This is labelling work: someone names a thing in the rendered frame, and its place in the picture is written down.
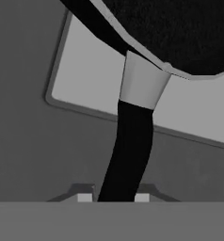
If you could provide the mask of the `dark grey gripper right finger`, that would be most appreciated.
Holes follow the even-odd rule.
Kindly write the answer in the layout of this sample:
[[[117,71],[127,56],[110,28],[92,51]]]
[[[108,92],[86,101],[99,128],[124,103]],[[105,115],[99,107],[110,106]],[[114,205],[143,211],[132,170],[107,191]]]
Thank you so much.
[[[136,193],[148,194],[150,201],[179,202],[179,200],[162,193],[154,184],[140,184]]]

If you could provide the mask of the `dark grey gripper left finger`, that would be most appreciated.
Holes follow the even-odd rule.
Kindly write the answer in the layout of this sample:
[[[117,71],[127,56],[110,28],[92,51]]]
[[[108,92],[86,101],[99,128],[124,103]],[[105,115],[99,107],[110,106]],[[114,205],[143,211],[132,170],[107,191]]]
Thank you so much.
[[[95,184],[72,184],[67,192],[53,197],[49,202],[62,202],[69,198],[78,197],[79,194],[89,194],[92,201],[96,201],[96,185]]]

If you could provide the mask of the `black frying pan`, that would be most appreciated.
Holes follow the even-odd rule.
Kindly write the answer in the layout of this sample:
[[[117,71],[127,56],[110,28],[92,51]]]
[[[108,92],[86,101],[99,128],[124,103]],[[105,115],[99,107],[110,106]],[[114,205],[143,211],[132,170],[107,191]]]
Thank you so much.
[[[115,145],[98,200],[129,202],[148,165],[168,80],[224,75],[224,0],[60,0],[125,58]]]

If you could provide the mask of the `grey sink basin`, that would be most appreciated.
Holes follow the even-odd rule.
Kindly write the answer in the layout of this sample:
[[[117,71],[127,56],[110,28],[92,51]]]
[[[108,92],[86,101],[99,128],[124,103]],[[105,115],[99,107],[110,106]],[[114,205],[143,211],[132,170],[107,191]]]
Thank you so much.
[[[65,12],[47,103],[115,121],[124,56]],[[154,112],[154,130],[224,148],[224,76],[188,81],[173,76]]]

